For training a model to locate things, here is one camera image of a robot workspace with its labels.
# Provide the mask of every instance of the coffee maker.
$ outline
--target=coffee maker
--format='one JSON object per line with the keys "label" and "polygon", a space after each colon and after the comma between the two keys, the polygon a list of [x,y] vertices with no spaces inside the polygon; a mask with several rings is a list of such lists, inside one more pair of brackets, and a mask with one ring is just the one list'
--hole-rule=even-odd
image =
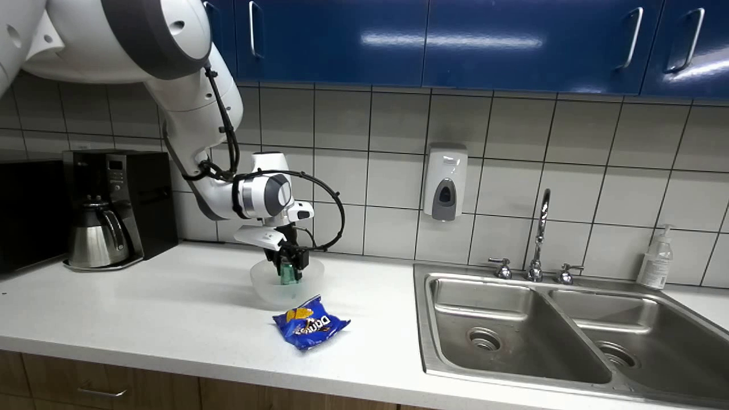
{"label": "coffee maker", "polygon": [[177,245],[166,153],[70,151],[63,170],[70,269],[123,269]]}

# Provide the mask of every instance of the coffee carafe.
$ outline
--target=coffee carafe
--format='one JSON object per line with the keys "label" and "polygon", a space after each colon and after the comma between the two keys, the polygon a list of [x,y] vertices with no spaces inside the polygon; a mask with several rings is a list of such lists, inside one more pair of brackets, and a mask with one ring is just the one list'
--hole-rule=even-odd
{"label": "coffee carafe", "polygon": [[130,257],[130,245],[115,213],[104,202],[86,202],[77,207],[70,229],[68,269],[104,269]]}

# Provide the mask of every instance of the drain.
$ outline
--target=drain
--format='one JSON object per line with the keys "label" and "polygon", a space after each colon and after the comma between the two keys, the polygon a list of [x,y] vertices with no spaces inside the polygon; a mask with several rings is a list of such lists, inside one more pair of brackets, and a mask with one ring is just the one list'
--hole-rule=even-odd
{"label": "drain", "polygon": [[469,343],[483,352],[499,352],[500,350],[499,333],[494,333],[489,329],[481,329],[481,327],[469,330]]}
{"label": "drain", "polygon": [[612,362],[620,370],[638,367],[638,361],[614,343],[601,343],[598,352],[609,359],[609,362]]}

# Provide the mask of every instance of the upper cabinet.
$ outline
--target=upper cabinet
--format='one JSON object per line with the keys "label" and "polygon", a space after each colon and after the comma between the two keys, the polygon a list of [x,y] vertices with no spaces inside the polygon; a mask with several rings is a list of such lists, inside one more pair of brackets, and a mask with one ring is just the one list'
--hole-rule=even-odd
{"label": "upper cabinet", "polygon": [[241,81],[421,84],[425,0],[218,0],[218,10],[213,28],[232,48],[223,57]]}
{"label": "upper cabinet", "polygon": [[729,2],[669,0],[642,94],[729,98]]}
{"label": "upper cabinet", "polygon": [[638,94],[662,0],[430,0],[425,84]]}

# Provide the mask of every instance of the soap dispenser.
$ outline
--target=soap dispenser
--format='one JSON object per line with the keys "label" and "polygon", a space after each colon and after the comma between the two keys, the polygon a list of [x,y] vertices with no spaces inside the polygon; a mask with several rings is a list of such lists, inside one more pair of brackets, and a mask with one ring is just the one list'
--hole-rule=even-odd
{"label": "soap dispenser", "polygon": [[464,149],[432,146],[425,167],[423,215],[455,221],[463,210],[469,155]]}

